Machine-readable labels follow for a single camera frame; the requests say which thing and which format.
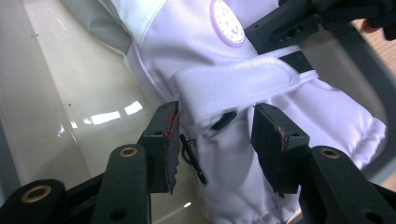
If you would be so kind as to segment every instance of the glossy white surface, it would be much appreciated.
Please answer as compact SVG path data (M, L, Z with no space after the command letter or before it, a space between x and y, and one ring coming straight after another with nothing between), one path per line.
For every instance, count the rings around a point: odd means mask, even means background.
M7 0L0 15L0 118L21 183L101 174L153 113L123 58L60 1ZM205 223L192 179L181 162L174 195L152 195L153 223Z

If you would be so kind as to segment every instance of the white fabric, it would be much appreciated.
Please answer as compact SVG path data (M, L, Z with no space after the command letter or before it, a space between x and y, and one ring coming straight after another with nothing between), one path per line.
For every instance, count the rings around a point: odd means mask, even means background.
M278 59L298 50L289 47L240 63L193 67L176 73L174 81L180 100L192 123L202 130L213 124L215 114L221 116L230 108L254 105L318 77L315 71L299 74Z
M256 102L282 109L311 136L311 147L337 147L360 168L375 154L385 125L315 71L299 75L278 59L298 48L258 56L246 38L228 45L213 26L213 1L168 0L161 8L129 2L113 1L135 39L128 63L154 106L180 100L208 181L200 192L213 223L279 223L298 207L297 195L275 196L249 143ZM244 28L277 7L275 0L224 2ZM137 16L131 7L141 10ZM146 14L152 20L136 27ZM220 131L209 129L227 111L237 117Z

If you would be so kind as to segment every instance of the embroidered logo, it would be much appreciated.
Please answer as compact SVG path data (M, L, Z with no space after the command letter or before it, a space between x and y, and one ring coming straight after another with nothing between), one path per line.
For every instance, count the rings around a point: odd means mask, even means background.
M227 45L240 47L245 32L233 11L222 0L212 1L211 20L219 38Z

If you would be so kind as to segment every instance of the black wire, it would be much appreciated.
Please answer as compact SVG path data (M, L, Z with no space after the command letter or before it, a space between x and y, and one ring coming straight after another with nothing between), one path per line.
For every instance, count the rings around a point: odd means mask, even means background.
M188 141L187 143L188 143L189 145L190 145L190 144L194 144L194 143L195 143L195 140L194 140L194 139L193 139L193 140L190 140L190 141ZM181 156L183 157L183 159L184 159L184 161L185 161L186 163L188 163L189 165L193 165L192 162L191 162L191 160L187 158L187 155L186 155L186 148L185 148L184 146L181 148Z

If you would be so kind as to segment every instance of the black plastic part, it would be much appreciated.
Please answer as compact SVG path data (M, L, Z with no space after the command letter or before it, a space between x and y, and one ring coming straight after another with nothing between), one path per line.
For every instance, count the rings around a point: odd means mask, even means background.
M396 192L385 189L377 184L373 184L376 191L381 194L382 198L388 203L388 205L396 212Z
M65 208L64 184L53 179L37 180L11 194L0 208L0 223L58 224L63 222Z
M309 136L281 110L267 104L255 106L251 144L274 192L297 192L297 162L308 153L308 143Z
M293 52L279 59L293 67L300 74L313 70L311 64L301 51Z
M121 156L132 150L132 156ZM110 154L91 223L150 223L146 150L139 145L118 147Z
M235 117L236 117L235 111L225 113L218 122L216 122L212 127L210 127L210 129L219 131L225 126L227 126L227 124L229 124Z
M304 223L396 223L396 213L344 152L314 147L301 165Z
M91 221L96 196L104 174L79 184L66 192L68 208L64 223L89 223Z
M259 54L294 44L318 31L316 18L306 17L311 9L305 0L287 1L245 29L246 37Z
M384 37L387 40L396 39L396 22L384 27Z
M151 193L172 193L176 185L180 151L178 120L178 102L161 105L137 141L147 151Z

